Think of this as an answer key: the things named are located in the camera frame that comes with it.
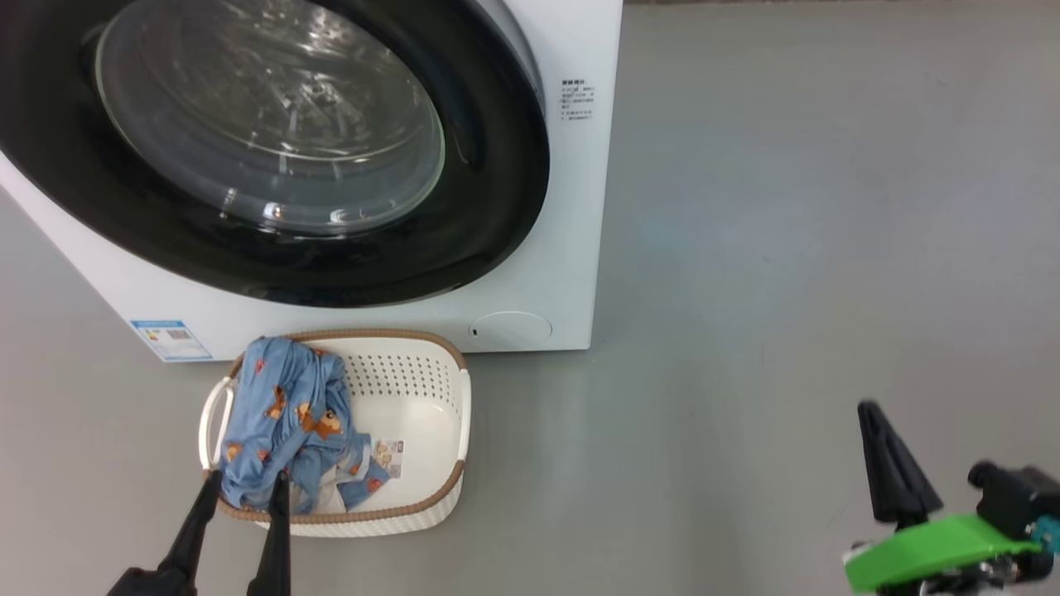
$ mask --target blue cloth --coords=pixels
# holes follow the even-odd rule
[[[354,448],[360,457],[371,437],[353,428],[344,365],[335,354],[283,337],[263,337],[247,348],[222,445],[222,491],[229,504],[265,509],[277,476],[286,469],[301,489],[292,513],[310,513],[324,472],[350,460]],[[364,501],[389,479],[379,471],[374,481],[343,476],[340,494]],[[343,503],[348,509],[356,505]]]

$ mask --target sticker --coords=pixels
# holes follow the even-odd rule
[[[593,120],[596,87],[584,78],[564,78],[560,83],[560,121]]]
[[[165,362],[213,360],[182,321],[130,320],[129,323]]]
[[[375,461],[390,474],[393,479],[401,478],[401,460],[405,457],[405,441],[384,440],[375,441]]]

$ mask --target washing machine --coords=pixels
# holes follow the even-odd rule
[[[621,0],[12,0],[0,186],[166,362],[589,346]]]

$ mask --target basket handle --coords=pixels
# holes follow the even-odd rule
[[[467,441],[471,439],[471,373],[460,370],[460,446],[457,459],[467,459]]]
[[[213,423],[213,416],[216,411],[217,398],[220,397],[223,390],[226,393],[225,410],[220,417],[220,432],[217,434],[217,444],[214,445],[211,456],[210,425]],[[228,430],[228,418],[232,414],[232,399],[234,397],[235,391],[232,389],[232,379],[226,376],[213,386],[210,397],[206,399],[206,405],[202,406],[202,417],[199,418],[199,463],[202,464],[204,470],[213,470],[217,466],[217,462],[220,461],[222,438]]]

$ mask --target laundry basket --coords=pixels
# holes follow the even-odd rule
[[[321,331],[287,337],[342,356],[357,431],[403,450],[400,477],[392,477],[349,513],[292,515],[290,533],[384,536],[426,529],[447,518],[460,497],[471,431],[471,376],[463,354],[442,337],[412,331]],[[202,408],[198,442],[205,471],[216,469],[220,460],[220,438],[238,399],[242,363],[240,356]],[[220,424],[213,428],[218,410]],[[212,449],[211,437],[217,437]],[[217,507],[237,520],[268,527],[265,512],[242,511],[224,497]]]

